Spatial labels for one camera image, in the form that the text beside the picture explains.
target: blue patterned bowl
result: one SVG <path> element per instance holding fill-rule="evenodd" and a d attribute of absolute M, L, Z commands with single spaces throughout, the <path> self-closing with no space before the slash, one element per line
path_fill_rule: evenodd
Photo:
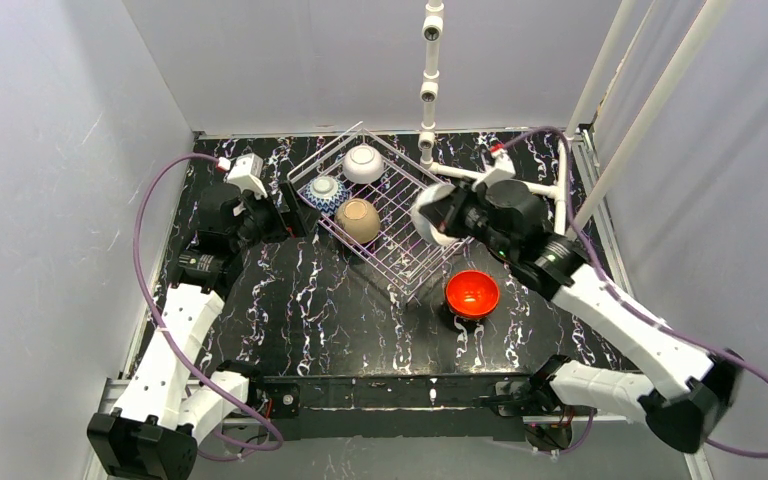
<path fill-rule="evenodd" d="M 349 190 L 336 178 L 322 175 L 305 185 L 301 195 L 323 215 L 331 217 L 349 199 Z"/>

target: black marble table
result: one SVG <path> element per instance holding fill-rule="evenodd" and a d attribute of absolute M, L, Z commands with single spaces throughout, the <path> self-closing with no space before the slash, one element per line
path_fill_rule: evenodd
<path fill-rule="evenodd" d="M 434 155 L 446 165 L 477 169 L 482 145 L 513 135 L 440 135 Z M 419 159 L 416 135 L 382 138 Z M 229 158 L 256 153 L 264 159 L 264 184 L 277 193 L 279 179 L 327 141 L 327 137 L 198 140 L 194 151 Z M 517 178 L 555 181 L 551 136 L 536 136 L 509 153 Z M 578 204 L 584 193 L 574 162 L 570 163 L 575 175 L 573 202 Z M 171 260 L 191 239 L 202 188 L 220 181 L 221 172 L 206 162 L 189 166 L 158 293 L 165 290 Z M 553 215 L 550 200 L 546 215 Z M 598 241 L 597 232 L 590 233 Z M 247 253 L 245 273 L 207 335 L 199 361 L 202 369 L 210 372 L 225 359 L 241 359 L 259 364 L 266 375 L 288 377 L 527 373 L 557 353 L 594 366 L 632 367 L 587 325 L 518 284 L 480 245 L 470 245 L 455 256 L 415 299 L 403 304 L 391 301 L 380 274 L 351 258 L 329 235 L 319 227 L 310 238 Z M 498 308 L 477 328 L 445 321 L 438 312 L 445 280 L 465 269 L 489 273 L 502 292 Z M 149 328 L 141 352 L 150 334 Z"/>

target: red bowl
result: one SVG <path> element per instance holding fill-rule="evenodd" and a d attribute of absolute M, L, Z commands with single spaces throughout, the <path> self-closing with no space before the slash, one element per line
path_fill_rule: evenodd
<path fill-rule="evenodd" d="M 446 303 L 455 314 L 478 320 L 499 304 L 499 286 L 484 272 L 464 270 L 446 284 Z"/>

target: rack wire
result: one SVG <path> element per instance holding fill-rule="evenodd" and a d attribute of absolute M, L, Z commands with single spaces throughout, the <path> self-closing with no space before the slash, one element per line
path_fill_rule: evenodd
<path fill-rule="evenodd" d="M 362 123 L 358 122 L 307 157 L 289 172 L 288 179 L 298 191 L 302 191 L 316 177 L 331 175 L 346 185 L 352 198 L 362 198 L 375 207 L 381 219 L 381 230 L 373 241 L 363 245 L 353 241 L 337 222 L 326 215 L 320 218 L 319 224 L 371 265 L 405 295 L 407 301 L 468 240 L 458 240 L 441 247 L 429 244 L 420 237 L 411 221 L 410 207 L 425 187 L 442 180 L 362 128 Z M 353 184 L 343 175 L 343 157 L 349 149 L 364 143 L 381 153 L 384 174 L 372 184 Z"/>

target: gray floor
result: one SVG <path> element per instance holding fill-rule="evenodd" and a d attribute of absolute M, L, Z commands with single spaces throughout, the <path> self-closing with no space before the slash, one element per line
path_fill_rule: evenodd
<path fill-rule="evenodd" d="M 199 459 L 190 478 L 690 479 L 684 456 L 662 444 L 643 425 L 597 423 L 579 450 L 557 462 L 522 451 L 526 445 L 480 438 L 302 440 L 289 442 L 278 452 L 252 455 L 244 463 Z M 212 437 L 203 446 L 211 453 L 224 450 Z"/>

